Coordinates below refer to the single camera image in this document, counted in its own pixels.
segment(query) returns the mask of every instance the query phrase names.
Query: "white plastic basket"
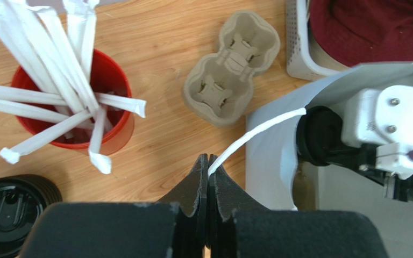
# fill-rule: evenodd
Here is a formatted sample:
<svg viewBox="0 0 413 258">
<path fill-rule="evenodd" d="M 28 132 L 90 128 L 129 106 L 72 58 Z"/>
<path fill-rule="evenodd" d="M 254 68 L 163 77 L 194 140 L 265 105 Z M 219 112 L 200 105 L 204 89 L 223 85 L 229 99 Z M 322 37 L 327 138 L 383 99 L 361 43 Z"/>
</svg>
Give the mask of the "white plastic basket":
<svg viewBox="0 0 413 258">
<path fill-rule="evenodd" d="M 317 65 L 310 56 L 307 0 L 286 0 L 286 70 L 311 81 L 338 73 Z"/>
</svg>

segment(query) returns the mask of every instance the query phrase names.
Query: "black cup lid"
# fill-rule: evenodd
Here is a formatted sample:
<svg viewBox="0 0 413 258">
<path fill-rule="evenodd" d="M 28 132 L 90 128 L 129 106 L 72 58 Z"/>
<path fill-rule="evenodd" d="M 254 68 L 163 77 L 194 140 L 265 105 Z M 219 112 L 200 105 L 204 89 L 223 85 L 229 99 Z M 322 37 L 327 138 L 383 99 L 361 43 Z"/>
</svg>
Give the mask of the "black cup lid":
<svg viewBox="0 0 413 258">
<path fill-rule="evenodd" d="M 0 178 L 0 257 L 15 257 L 47 204 L 36 187 Z"/>
</svg>

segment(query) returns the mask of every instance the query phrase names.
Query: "plastic lid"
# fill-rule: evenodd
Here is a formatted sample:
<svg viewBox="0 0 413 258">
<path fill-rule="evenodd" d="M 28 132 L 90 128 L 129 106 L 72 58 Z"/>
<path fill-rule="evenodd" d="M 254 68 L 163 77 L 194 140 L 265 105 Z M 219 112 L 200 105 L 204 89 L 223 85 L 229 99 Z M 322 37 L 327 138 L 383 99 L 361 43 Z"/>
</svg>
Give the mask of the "plastic lid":
<svg viewBox="0 0 413 258">
<path fill-rule="evenodd" d="M 34 175 L 0 178 L 0 257 L 16 257 L 42 211 L 61 200 L 51 184 Z"/>
</svg>

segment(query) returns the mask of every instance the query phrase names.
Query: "table surface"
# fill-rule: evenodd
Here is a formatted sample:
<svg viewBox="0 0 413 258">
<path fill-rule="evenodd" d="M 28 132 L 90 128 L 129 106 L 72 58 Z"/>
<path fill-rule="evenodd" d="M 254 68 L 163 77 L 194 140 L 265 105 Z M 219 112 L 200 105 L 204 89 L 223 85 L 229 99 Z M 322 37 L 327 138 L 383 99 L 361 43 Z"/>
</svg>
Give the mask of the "table surface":
<svg viewBox="0 0 413 258">
<path fill-rule="evenodd" d="M 98 7 L 95 47 L 122 67 L 133 97 L 147 100 L 147 117 L 135 116 L 132 138 L 111 155 L 110 175 L 97 171 L 85 155 L 48 145 L 16 165 L 0 158 L 0 177 L 45 176 L 66 201 L 157 200 L 189 173 L 198 155 L 219 155 L 245 133 L 244 116 L 230 127 L 214 127 L 188 110 L 180 94 L 197 61 L 216 52 L 219 30 L 235 11 L 256 12 L 281 39 L 270 69 L 253 79 L 254 96 L 246 113 L 307 83 L 286 72 L 285 6 L 284 0 L 136 0 Z M 10 85 L 17 66 L 0 42 L 0 85 Z M 14 116 L 0 113 L 0 150 L 30 136 Z M 244 188 L 244 147 L 224 167 Z"/>
</svg>

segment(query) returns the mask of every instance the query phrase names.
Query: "wood grain surface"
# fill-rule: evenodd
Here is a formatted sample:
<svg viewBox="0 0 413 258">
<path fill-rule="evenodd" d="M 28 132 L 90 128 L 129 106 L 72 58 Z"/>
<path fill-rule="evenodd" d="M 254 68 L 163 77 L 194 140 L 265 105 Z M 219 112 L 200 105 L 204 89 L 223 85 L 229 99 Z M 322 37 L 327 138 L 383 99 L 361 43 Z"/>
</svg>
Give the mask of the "wood grain surface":
<svg viewBox="0 0 413 258">
<path fill-rule="evenodd" d="M 221 26 L 242 9 L 267 20 L 281 39 L 281 51 L 271 68 L 254 78 L 247 113 L 306 84 L 286 73 L 284 0 L 137 0 L 101 6 L 95 47 L 122 67 L 133 96 L 147 100 L 147 118 L 135 117 L 131 140 L 111 155 L 111 175 L 98 172 L 87 156 L 49 145 L 16 165 L 0 158 L 0 177 L 45 176 L 69 202 L 139 202 L 163 196 L 190 171 L 199 154 L 219 155 L 245 133 L 245 117 L 233 126 L 216 128 L 189 111 L 180 95 L 196 62 L 216 52 Z M 10 85 L 17 66 L 0 42 L 0 85 Z M 15 117 L 0 113 L 0 149 L 29 137 Z M 242 187 L 244 159 L 242 147 L 224 164 Z"/>
</svg>

